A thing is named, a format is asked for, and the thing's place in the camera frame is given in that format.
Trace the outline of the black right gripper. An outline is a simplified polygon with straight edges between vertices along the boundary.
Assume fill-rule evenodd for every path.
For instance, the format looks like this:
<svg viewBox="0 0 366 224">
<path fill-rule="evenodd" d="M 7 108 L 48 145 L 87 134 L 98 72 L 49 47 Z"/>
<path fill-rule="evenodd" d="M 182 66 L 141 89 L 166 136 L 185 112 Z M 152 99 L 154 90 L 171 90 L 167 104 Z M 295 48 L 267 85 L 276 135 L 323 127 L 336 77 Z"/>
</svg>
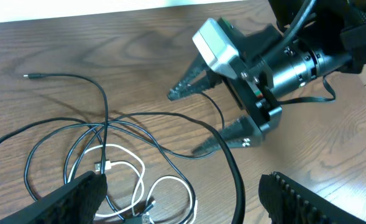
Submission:
<svg viewBox="0 0 366 224">
<path fill-rule="evenodd" d="M 247 112 L 219 134 L 229 148 L 259 146 L 265 135 L 275 129 L 281 118 L 282 105 L 295 103 L 325 103 L 327 98 L 306 96 L 279 101 L 279 98 L 305 84 L 340 70 L 351 63 L 349 53 L 328 47 L 315 39 L 314 26 L 292 40 L 283 50 L 268 59 L 263 71 L 253 80 L 238 76 L 227 78 L 213 72 L 201 54 L 198 54 L 183 75 L 170 89 L 167 98 L 180 100 L 225 84 L 238 107 Z M 221 147 L 214 136 L 207 138 L 192 150 L 194 156 L 218 151 Z"/>
</svg>

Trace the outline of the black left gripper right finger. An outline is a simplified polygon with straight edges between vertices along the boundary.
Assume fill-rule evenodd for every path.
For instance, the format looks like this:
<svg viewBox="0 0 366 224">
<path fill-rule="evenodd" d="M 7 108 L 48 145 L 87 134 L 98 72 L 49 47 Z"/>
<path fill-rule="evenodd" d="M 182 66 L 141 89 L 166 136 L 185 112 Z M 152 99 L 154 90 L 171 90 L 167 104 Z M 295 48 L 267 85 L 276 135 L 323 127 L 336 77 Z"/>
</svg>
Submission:
<svg viewBox="0 0 366 224">
<path fill-rule="evenodd" d="M 366 224 L 281 172 L 261 176 L 258 196 L 272 223 Z"/>
</svg>

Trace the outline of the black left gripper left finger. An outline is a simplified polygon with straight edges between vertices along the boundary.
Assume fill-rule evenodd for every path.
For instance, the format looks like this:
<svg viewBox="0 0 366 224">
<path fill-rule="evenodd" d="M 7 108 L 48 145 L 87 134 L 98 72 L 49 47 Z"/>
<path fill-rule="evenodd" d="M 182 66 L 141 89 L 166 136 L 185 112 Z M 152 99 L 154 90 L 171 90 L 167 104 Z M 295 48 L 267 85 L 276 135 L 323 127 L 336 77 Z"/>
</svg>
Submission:
<svg viewBox="0 0 366 224">
<path fill-rule="evenodd" d="M 0 223 L 92 223 L 107 191 L 106 176 L 88 171 Z"/>
</svg>

